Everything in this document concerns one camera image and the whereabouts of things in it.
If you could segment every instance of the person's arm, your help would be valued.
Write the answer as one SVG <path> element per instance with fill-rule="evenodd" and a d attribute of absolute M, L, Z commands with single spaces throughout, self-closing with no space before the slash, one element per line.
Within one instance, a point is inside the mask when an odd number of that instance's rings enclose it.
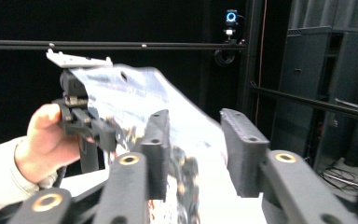
<path fill-rule="evenodd" d="M 0 145 L 0 209 L 51 185 L 56 170 L 78 160 L 78 142 L 57 125 L 58 105 L 43 105 L 32 116 L 27 136 Z"/>

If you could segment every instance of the white cloth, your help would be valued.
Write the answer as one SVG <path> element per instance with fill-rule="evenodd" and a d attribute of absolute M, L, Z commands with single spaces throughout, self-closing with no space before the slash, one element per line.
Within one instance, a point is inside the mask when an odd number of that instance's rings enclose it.
<path fill-rule="evenodd" d="M 19 137 L 0 144 L 0 209 L 9 204 L 23 201 L 39 190 L 38 185 L 29 182 L 22 176 L 14 162 L 16 146 L 23 138 Z M 56 175 L 49 176 L 42 181 L 43 186 L 40 186 L 51 187 L 56 178 Z"/>

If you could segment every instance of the finger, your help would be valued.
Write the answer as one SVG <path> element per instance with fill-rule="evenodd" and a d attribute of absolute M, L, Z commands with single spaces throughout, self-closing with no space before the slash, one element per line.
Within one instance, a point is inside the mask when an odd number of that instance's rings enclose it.
<path fill-rule="evenodd" d="M 30 128 L 45 129 L 61 119 L 60 107 L 56 104 L 42 105 L 31 117 Z"/>

